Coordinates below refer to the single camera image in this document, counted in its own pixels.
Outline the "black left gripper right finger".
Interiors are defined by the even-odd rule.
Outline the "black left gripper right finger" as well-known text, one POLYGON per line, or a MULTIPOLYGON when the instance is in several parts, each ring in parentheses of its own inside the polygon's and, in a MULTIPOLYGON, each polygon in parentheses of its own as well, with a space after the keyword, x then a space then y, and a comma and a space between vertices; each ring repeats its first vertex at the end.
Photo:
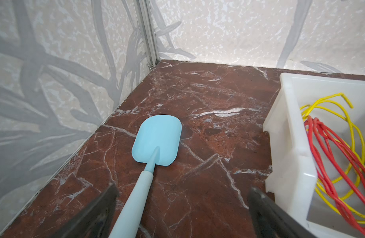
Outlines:
POLYGON ((314 238, 257 187, 248 195, 249 212, 258 238, 314 238))

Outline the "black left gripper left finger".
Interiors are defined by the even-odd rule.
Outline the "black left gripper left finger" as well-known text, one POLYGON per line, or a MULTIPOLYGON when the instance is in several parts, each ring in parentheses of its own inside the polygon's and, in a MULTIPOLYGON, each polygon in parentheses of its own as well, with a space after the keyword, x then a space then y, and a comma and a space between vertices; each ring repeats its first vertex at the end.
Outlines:
POLYGON ((114 183, 59 228, 52 238, 107 238, 113 221, 118 191, 114 183))

